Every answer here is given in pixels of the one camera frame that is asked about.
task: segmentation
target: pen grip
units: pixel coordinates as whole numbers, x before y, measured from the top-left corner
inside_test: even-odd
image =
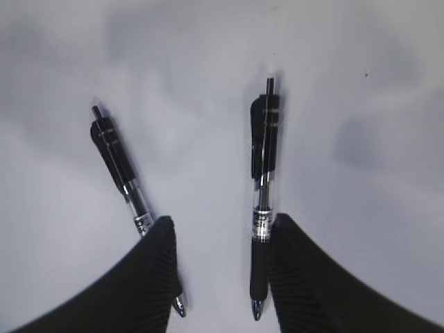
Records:
[[[250,297],[265,300],[268,294],[268,242],[251,241]]]

